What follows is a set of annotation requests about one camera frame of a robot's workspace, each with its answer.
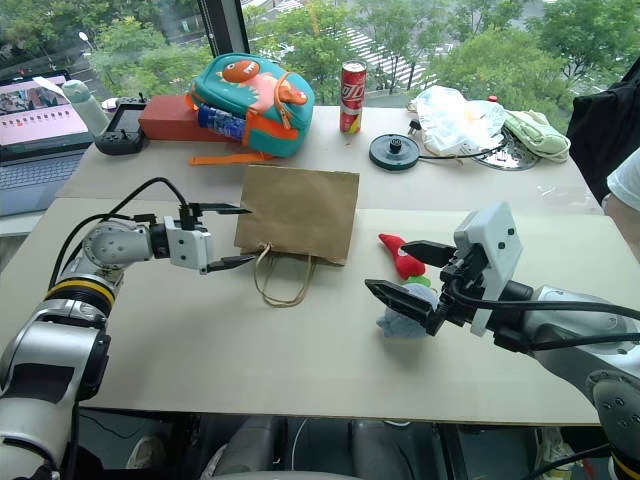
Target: thermos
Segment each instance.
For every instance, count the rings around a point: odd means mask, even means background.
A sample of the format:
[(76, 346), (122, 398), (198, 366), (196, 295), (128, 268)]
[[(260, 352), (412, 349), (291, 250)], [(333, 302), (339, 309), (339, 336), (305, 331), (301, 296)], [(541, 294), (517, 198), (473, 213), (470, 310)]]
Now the thermos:
[(101, 135), (109, 125), (109, 117), (87, 86), (80, 80), (69, 80), (62, 85), (62, 91), (93, 136)]

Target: window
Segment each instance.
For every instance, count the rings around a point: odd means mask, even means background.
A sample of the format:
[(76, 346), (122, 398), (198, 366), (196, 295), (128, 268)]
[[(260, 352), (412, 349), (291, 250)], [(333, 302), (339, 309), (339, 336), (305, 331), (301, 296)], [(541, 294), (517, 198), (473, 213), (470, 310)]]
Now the window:
[(196, 0), (0, 3), (0, 78), (64, 69), (98, 100), (182, 93), (212, 56)]
[(242, 0), (252, 53), (339, 102), (343, 61), (368, 64), (369, 106), (401, 106), (439, 84), (496, 95), (560, 131), (572, 99), (620, 80), (638, 55), (634, 0)]

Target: red chili plush toy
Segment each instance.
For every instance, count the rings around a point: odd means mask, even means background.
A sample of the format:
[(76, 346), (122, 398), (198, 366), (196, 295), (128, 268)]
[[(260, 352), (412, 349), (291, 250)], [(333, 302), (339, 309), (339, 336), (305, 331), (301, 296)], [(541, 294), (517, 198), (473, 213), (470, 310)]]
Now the red chili plush toy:
[(424, 263), (400, 249), (402, 245), (407, 243), (402, 238), (386, 233), (381, 233), (378, 238), (393, 255), (393, 263), (402, 278), (407, 280), (409, 277), (419, 277), (425, 274), (427, 269)]

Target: black cable cord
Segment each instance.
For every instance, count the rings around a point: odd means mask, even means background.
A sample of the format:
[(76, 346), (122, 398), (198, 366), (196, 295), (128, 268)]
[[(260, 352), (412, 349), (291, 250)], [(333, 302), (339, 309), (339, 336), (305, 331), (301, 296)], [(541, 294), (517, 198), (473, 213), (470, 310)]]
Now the black cable cord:
[(123, 435), (123, 434), (121, 434), (121, 433), (119, 433), (119, 432), (116, 432), (115, 430), (112, 430), (112, 429), (111, 429), (111, 428), (109, 428), (109, 427), (106, 427), (106, 426), (105, 426), (104, 424), (102, 424), (102, 423), (100, 422), (100, 420), (98, 420), (97, 418), (94, 418), (94, 417), (92, 417), (92, 416), (90, 416), (90, 415), (84, 415), (84, 414), (82, 414), (82, 413), (80, 414), (80, 416), (81, 416), (82, 418), (86, 418), (87, 420), (92, 421), (93, 423), (95, 423), (98, 427), (100, 427), (100, 428), (101, 428), (102, 430), (104, 430), (105, 432), (109, 432), (110, 434), (112, 434), (112, 435), (114, 435), (114, 436), (116, 436), (116, 437), (118, 437), (118, 438), (120, 438), (120, 439), (122, 439), (122, 440), (129, 440), (129, 439), (131, 439), (131, 438), (135, 437), (138, 433), (140, 433), (140, 429), (142, 428), (142, 427), (138, 428), (135, 432), (132, 432), (132, 433), (130, 433), (129, 435)]
[(523, 477), (522, 480), (535, 480), (539, 476), (544, 473), (547, 473), (554, 468), (561, 467), (562, 465), (566, 465), (567, 463), (577, 462), (578, 460), (582, 460), (583, 458), (595, 457), (597, 455), (601, 455), (603, 453), (609, 452), (609, 444), (600, 445), (599, 447), (591, 448), (589, 450), (584, 450), (582, 452), (578, 452), (575, 455), (571, 455), (569, 457), (561, 458), (560, 460), (556, 460), (555, 462), (551, 462), (546, 464), (544, 467), (540, 467), (537, 470), (534, 470), (526, 477)]
[(621, 307), (609, 303), (597, 302), (538, 302), (538, 301), (495, 301), (482, 300), (465, 295), (459, 289), (460, 281), (454, 280), (449, 284), (449, 293), (460, 303), (469, 307), (485, 310), (569, 310), (575, 312), (603, 312), (640, 320), (640, 312), (632, 308)]
[(640, 333), (618, 333), (614, 335), (591, 335), (579, 338), (564, 338), (548, 342), (532, 343), (532, 351), (557, 350), (558, 348), (578, 347), (580, 345), (595, 345), (598, 343), (640, 342)]
[(126, 215), (118, 215), (114, 213), (99, 213), (97, 215), (91, 215), (90, 217), (82, 220), (78, 225), (75, 226), (71, 233), (67, 236), (66, 240), (62, 244), (60, 251), (58, 252), (58, 257), (56, 258), (56, 263), (53, 266), (53, 271), (51, 272), (51, 278), (49, 279), (49, 289), (53, 288), (56, 284), (56, 280), (58, 279), (58, 274), (60, 272), (60, 266), (62, 265), (62, 261), (64, 260), (64, 254), (69, 248), (69, 245), (73, 241), (73, 238), (78, 234), (78, 232), (88, 223), (91, 223), (95, 220), (102, 220), (105, 218), (119, 218), (120, 220), (131, 220), (131, 217), (127, 217)]
[[(133, 192), (131, 192), (129, 195), (127, 195), (124, 200), (122, 200), (118, 205), (116, 205), (115, 207), (113, 207), (109, 211), (109, 214), (108, 214), (109, 216), (105, 216), (105, 218), (103, 218), (102, 221), (106, 221), (109, 218), (117, 218), (117, 217), (115, 217), (116, 213), (118, 213), (131, 200), (133, 200), (140, 192), (142, 192), (146, 188), (150, 187), (154, 183), (164, 183), (175, 194), (176, 198), (178, 199), (178, 201), (180, 202), (181, 205), (183, 205), (183, 206), (184, 205), (188, 205), (187, 200), (184, 198), (182, 193), (180, 193), (180, 190), (178, 190), (173, 183), (171, 183), (168, 179), (166, 179), (164, 177), (154, 177), (154, 178), (151, 178), (151, 179), (147, 180), (142, 185), (137, 187)], [(69, 259), (67, 260), (67, 263), (65, 263), (65, 268), (69, 265), (71, 260), (73, 260), (74, 258), (76, 258), (78, 256), (78, 253), (80, 253), (81, 249), (82, 249), (82, 242), (78, 243), (78, 245), (76, 245), (76, 247), (71, 252), (71, 255), (69, 255)], [(55, 277), (56, 278), (58, 277), (58, 272), (55, 272)]]
[(435, 156), (430, 156), (430, 155), (418, 155), (418, 158), (422, 158), (424, 160), (456, 160), (458, 158), (479, 158), (479, 157), (485, 157), (487, 155), (493, 155), (494, 153), (498, 153), (500, 150), (502, 150), (504, 147), (507, 146), (507, 141), (503, 140), (500, 145), (498, 145), (497, 147), (491, 148), (489, 150), (483, 150), (482, 152), (478, 152), (478, 153), (472, 153), (469, 155), (448, 155), (446, 157), (435, 157)]
[(78, 402), (73, 403), (71, 410), (71, 438), (69, 440), (69, 456), (64, 480), (74, 480), (76, 476), (76, 463), (78, 462), (78, 443), (80, 442), (80, 408)]

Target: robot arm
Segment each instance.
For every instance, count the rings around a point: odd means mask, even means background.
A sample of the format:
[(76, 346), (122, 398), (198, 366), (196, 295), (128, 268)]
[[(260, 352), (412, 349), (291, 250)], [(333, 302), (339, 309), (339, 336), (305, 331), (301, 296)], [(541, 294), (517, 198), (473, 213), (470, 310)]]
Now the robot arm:
[(107, 366), (107, 318), (124, 270), (152, 258), (201, 275), (235, 268), (252, 255), (214, 260), (203, 211), (242, 214), (226, 204), (188, 204), (180, 219), (138, 215), (109, 220), (85, 236), (82, 253), (55, 285), (0, 359), (0, 480), (31, 478), (61, 468), (79, 401), (93, 397)]
[(598, 412), (612, 451), (611, 477), (640, 478), (640, 312), (551, 286), (538, 290), (511, 280), (522, 251), (506, 204), (465, 219), (456, 247), (419, 241), (402, 248), (441, 267), (435, 310), (406, 289), (366, 280), (371, 292), (436, 335), (445, 321), (490, 330), (494, 343), (532, 356), (574, 385)]

